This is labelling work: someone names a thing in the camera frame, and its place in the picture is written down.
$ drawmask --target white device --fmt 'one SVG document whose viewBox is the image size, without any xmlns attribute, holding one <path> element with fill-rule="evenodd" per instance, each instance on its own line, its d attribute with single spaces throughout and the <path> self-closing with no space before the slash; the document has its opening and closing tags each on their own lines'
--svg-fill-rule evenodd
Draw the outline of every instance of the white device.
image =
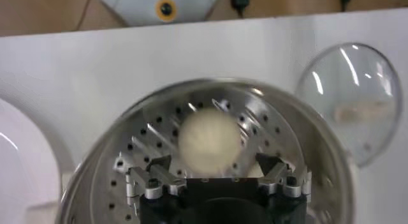
<svg viewBox="0 0 408 224">
<path fill-rule="evenodd" d="M 102 0 L 130 26 L 205 20 L 216 0 Z"/>
</svg>

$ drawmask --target white table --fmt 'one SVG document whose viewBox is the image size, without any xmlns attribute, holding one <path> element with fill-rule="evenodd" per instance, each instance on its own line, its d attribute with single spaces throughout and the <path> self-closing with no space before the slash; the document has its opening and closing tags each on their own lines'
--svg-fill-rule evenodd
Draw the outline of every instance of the white table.
<svg viewBox="0 0 408 224">
<path fill-rule="evenodd" d="M 323 49 L 357 41 L 387 56 L 408 99 L 408 9 L 0 39 L 0 98 L 44 131 L 72 170 L 136 100 L 174 82 L 245 77 L 293 92 Z M 356 223 L 407 223 L 408 119 L 360 171 Z"/>
</svg>

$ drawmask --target orange ring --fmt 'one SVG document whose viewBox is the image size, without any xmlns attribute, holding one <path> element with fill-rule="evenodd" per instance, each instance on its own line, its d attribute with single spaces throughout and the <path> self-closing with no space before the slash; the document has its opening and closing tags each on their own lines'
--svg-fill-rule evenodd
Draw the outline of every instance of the orange ring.
<svg viewBox="0 0 408 224">
<path fill-rule="evenodd" d="M 172 8 L 171 14 L 165 15 L 165 14 L 162 13 L 160 8 L 164 3 L 168 3 L 171 6 L 171 8 Z M 176 14 L 177 14 L 176 3 L 173 0 L 159 0 L 156 3 L 156 14 L 159 17 L 159 19 L 161 19 L 164 22 L 173 21 L 175 19 L 175 17 L 176 17 Z"/>
</svg>

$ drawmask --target clear plastic dome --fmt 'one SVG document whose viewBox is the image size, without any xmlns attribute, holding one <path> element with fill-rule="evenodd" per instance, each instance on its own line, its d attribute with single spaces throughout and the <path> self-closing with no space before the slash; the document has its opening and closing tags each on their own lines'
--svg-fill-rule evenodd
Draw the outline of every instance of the clear plastic dome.
<svg viewBox="0 0 408 224">
<path fill-rule="evenodd" d="M 296 96 L 319 112 L 360 166 L 386 148 L 402 104 L 390 62 L 356 43 L 317 56 L 302 75 Z"/>
</svg>

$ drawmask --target stainless steel bowl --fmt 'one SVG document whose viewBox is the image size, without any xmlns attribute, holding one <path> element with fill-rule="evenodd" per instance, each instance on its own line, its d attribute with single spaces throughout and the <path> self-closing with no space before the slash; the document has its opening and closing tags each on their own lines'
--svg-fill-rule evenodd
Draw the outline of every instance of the stainless steel bowl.
<svg viewBox="0 0 408 224">
<path fill-rule="evenodd" d="M 313 173 L 311 223 L 354 223 L 354 163 L 320 116 L 290 94 L 250 80 L 194 80 L 142 99 L 115 122 L 80 165 L 62 199 L 56 223 L 138 223 L 126 204 L 125 180 L 113 170 L 121 153 L 145 167 L 171 154 L 170 172 L 197 177 L 177 150 L 178 128 L 200 108 L 236 117 L 245 153 L 219 177 L 246 176 L 256 152 L 281 156 Z"/>
</svg>

